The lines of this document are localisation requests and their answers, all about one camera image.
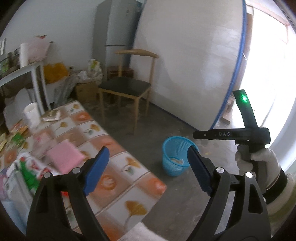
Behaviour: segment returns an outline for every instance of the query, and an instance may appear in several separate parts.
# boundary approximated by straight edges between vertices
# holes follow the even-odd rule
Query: concrete floor
[[[132,134],[132,101],[123,100],[120,110],[115,104],[105,103],[105,125],[102,124],[97,102],[84,104],[84,107],[115,140],[167,185],[162,198],[144,218],[145,225],[170,241],[186,240],[199,221],[209,196],[201,190],[190,168],[178,177],[166,175],[162,168],[162,144],[170,136],[183,136],[193,140],[194,129],[154,105],[150,105],[148,117],[145,117],[144,100],[140,102],[135,135]],[[216,128],[227,126],[218,123]],[[216,166],[224,167],[229,173],[238,174],[234,159],[234,141],[193,141],[199,147],[202,156],[210,158]],[[220,231],[224,230],[227,224],[232,199],[233,195],[230,195],[225,215],[218,227]]]

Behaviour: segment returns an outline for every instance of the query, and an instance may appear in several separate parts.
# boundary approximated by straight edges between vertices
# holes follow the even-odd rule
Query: plastic bag
[[[45,59],[50,42],[42,37],[34,37],[26,42],[28,45],[28,59],[30,63]]]
[[[88,83],[92,81],[92,78],[87,76],[87,72],[86,71],[81,71],[79,72],[79,74],[77,75],[79,77],[79,83]]]
[[[44,78],[47,84],[59,81],[69,75],[66,66],[62,63],[56,63],[54,66],[48,64],[44,66]]]
[[[58,88],[54,89],[54,108],[67,103],[67,99],[77,83],[79,83],[78,76],[72,74],[62,81],[62,84]]]
[[[103,73],[99,61],[96,61],[94,58],[89,60],[89,70],[87,75],[92,78],[92,81],[95,81],[97,85],[102,83]]]

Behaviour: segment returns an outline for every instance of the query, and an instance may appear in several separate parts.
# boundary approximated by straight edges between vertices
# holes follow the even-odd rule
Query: pink sponge
[[[70,172],[77,167],[86,156],[84,156],[69,140],[64,140],[47,151],[55,167],[62,173]]]

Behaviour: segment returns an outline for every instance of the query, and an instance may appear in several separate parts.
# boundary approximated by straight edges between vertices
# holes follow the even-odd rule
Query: white glove
[[[119,241],[167,241],[166,239],[158,236],[156,233],[149,230],[143,223],[138,223]]]
[[[251,160],[254,161],[265,161],[267,168],[267,180],[266,180],[266,188],[270,188],[274,181],[277,180],[281,166],[276,159],[276,155],[273,150],[268,148],[263,148],[258,152],[251,154]],[[245,172],[249,172],[253,169],[253,164],[247,161],[242,160],[241,153],[237,151],[235,153],[235,161],[237,162],[237,167],[239,168],[239,174],[243,175]]]

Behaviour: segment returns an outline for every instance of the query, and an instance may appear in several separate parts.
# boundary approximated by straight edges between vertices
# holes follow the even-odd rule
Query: yellow bag
[[[69,72],[62,63],[56,63],[54,66],[48,64],[44,66],[44,77],[47,84],[57,82],[61,78],[68,76]]]

